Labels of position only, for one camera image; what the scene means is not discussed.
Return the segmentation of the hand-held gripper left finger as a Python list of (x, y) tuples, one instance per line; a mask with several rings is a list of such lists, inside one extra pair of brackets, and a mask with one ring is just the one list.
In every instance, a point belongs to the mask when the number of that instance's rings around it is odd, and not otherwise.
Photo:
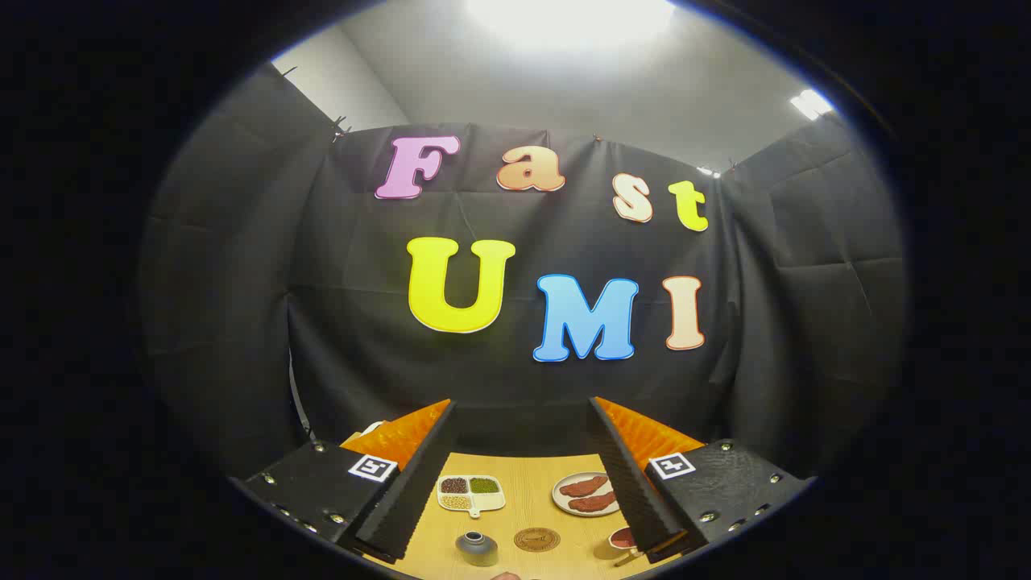
[(242, 490), (307, 535), (397, 562), (448, 459), (456, 408), (442, 400), (346, 443), (310, 441), (244, 478)]

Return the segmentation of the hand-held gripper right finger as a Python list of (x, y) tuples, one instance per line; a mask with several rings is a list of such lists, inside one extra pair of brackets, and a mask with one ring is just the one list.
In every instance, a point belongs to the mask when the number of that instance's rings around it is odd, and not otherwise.
[(729, 542), (813, 485), (734, 438), (701, 443), (600, 397), (590, 399), (588, 432), (652, 564)]

